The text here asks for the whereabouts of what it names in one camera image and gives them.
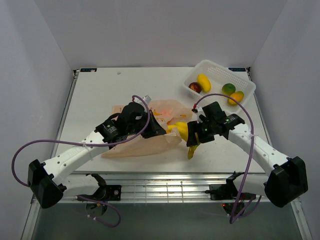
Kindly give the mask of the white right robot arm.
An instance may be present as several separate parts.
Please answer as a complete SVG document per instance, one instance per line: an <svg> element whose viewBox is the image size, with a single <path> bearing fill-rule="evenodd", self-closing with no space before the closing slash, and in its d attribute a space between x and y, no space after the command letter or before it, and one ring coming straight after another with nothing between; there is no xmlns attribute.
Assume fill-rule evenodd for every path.
<svg viewBox="0 0 320 240"><path fill-rule="evenodd" d="M187 147L212 142L219 135L240 147L265 172L262 176L234 172L213 195L219 199L237 199L243 193L260 195L282 208L308 191L306 164L300 157L291 158L253 135L240 116L227 115L218 102L198 107L194 113L197 119L187 123Z"/></svg>

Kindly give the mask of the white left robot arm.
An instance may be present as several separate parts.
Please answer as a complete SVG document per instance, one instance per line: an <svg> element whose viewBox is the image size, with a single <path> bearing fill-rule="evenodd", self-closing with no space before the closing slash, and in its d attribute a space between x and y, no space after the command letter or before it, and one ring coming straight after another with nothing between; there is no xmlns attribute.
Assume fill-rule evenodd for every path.
<svg viewBox="0 0 320 240"><path fill-rule="evenodd" d="M114 113L99 124L79 146L44 162L32 161L28 166L27 184L43 209L54 206L62 198L78 195L104 201L111 194L101 176L97 173L72 173L94 157L111 150L115 143L125 141L128 136L148 139L165 134L166 130L150 110L140 103L131 102L122 112Z"/></svg>

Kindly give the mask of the green orange round fruit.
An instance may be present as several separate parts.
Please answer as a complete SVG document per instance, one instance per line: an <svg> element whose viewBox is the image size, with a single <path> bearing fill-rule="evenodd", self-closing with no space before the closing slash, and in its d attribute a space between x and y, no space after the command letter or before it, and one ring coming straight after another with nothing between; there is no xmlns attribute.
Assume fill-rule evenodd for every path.
<svg viewBox="0 0 320 240"><path fill-rule="evenodd" d="M231 96L233 93L236 92L236 87L231 83L226 83L222 86L221 92L224 95Z"/></svg>

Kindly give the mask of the yellow banana bunch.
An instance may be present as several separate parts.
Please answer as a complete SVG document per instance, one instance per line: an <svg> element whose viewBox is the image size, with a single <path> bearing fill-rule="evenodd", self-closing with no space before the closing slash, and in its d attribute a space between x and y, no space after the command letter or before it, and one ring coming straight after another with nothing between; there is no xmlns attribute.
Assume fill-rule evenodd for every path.
<svg viewBox="0 0 320 240"><path fill-rule="evenodd" d="M179 131L180 137L187 142L188 141L188 124L186 122L176 122L175 124L172 125L168 125L168 131L171 132L172 129L176 128ZM196 149L198 148L198 146L200 145L194 145L194 146L190 146L188 153L187 153L187 159L190 160L193 158L194 153L196 151Z"/></svg>

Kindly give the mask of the orange green mango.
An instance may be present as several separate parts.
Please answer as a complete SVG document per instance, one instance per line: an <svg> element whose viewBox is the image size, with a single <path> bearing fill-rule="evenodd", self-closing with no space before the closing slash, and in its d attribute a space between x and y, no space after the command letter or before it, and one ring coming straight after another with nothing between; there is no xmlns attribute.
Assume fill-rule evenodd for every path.
<svg viewBox="0 0 320 240"><path fill-rule="evenodd" d="M240 103L242 100L243 100L243 98L244 98L244 93L242 92L242 91L236 91L236 92L234 92L234 93L232 93L231 95L230 95L230 97L232 98L232 99L228 99L227 100L227 103L230 105L230 106L237 106L238 105L238 103Z"/></svg>

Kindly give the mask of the banana print plastic bag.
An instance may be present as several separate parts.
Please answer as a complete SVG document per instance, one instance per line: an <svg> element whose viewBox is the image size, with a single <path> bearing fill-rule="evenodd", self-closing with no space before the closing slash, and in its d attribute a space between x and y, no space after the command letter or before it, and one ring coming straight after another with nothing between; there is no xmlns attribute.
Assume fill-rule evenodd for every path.
<svg viewBox="0 0 320 240"><path fill-rule="evenodd" d="M162 154L176 148L188 137L187 123L193 112L178 100L152 100L147 128L133 140L116 145L103 158L127 158Z"/></svg>

